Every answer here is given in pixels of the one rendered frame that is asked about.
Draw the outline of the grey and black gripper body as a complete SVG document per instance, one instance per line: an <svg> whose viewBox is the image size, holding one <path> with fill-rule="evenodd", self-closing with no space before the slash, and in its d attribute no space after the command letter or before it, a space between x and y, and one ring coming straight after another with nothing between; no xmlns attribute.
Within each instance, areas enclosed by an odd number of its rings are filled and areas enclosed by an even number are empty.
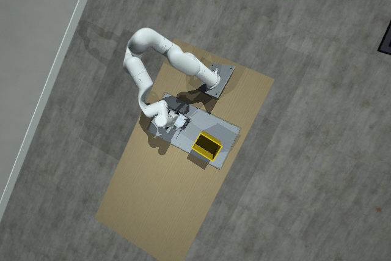
<svg viewBox="0 0 391 261"><path fill-rule="evenodd" d="M174 114L174 112L171 112L169 114L173 117L174 121L171 125L169 125L167 127L172 127L174 125L174 123L176 122L176 120L178 119L178 114Z"/></svg>

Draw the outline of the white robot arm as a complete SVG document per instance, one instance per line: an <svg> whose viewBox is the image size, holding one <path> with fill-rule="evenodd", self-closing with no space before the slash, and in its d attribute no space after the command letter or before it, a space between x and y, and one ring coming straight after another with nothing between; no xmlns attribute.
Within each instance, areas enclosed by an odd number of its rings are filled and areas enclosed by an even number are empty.
<svg viewBox="0 0 391 261"><path fill-rule="evenodd" d="M156 116L156 125L158 127L166 127L174 121L173 117L168 114L166 101L161 100L147 105L144 99L145 93L153 85L153 81L141 61L142 53L149 47L167 57L170 65L177 70L190 76L196 76L209 89L214 89L219 84L221 77L217 74L218 68L212 72L193 54L182 52L179 46L156 31L150 28L138 30L127 44L123 69L131 75L139 89L138 102L143 113L149 118Z"/></svg>

